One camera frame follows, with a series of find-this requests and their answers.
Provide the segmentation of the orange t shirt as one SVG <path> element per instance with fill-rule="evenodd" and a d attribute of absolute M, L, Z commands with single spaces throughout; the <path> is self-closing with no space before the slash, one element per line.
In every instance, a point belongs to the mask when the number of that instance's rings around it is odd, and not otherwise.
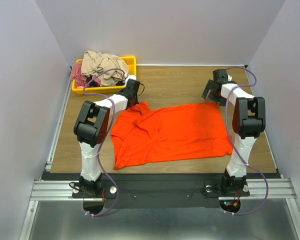
<path fill-rule="evenodd" d="M 215 102 L 151 109 L 144 101 L 117 117 L 110 136 L 116 170 L 147 163 L 223 157 L 233 152 Z"/>

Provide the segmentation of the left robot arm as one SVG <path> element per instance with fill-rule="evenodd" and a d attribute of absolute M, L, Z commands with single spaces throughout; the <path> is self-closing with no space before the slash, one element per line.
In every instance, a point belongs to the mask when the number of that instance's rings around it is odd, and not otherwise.
<path fill-rule="evenodd" d="M 82 169 L 78 185 L 73 189 L 95 196 L 102 188 L 102 168 L 98 157 L 107 137 L 110 117 L 138 104 L 140 82 L 135 75 L 128 75 L 124 88 L 100 101 L 86 100 L 80 109 L 73 132 L 81 152 Z"/>

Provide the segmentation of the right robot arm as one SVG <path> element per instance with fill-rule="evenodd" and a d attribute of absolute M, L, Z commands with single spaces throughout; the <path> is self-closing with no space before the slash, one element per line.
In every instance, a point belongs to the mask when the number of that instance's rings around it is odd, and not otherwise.
<path fill-rule="evenodd" d="M 247 168 L 260 173 L 249 164 L 249 158 L 257 138 L 266 128 L 266 101 L 244 91 L 226 69 L 216 69 L 212 74 L 213 79 L 207 82 L 201 96 L 225 106 L 226 112 L 230 104 L 234 106 L 234 138 L 230 135 L 228 123 L 225 124 L 233 151 L 221 179 L 220 191 L 224 194 L 247 193 Z"/>

